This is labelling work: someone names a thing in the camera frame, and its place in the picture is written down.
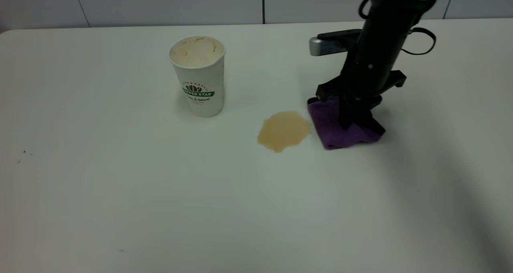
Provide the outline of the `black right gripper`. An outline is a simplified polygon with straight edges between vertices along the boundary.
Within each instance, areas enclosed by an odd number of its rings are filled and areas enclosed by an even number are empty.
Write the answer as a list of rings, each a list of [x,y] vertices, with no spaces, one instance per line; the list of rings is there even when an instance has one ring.
[[[315,101],[326,102],[335,97],[374,98],[390,88],[401,88],[406,76],[400,70],[392,70],[392,67],[393,63],[347,63],[337,77],[318,85]],[[348,130],[352,125],[359,125],[360,115],[360,127],[369,136],[382,137],[386,130],[372,114],[372,109],[379,104],[370,103],[361,109],[361,101],[339,101],[341,128]]]

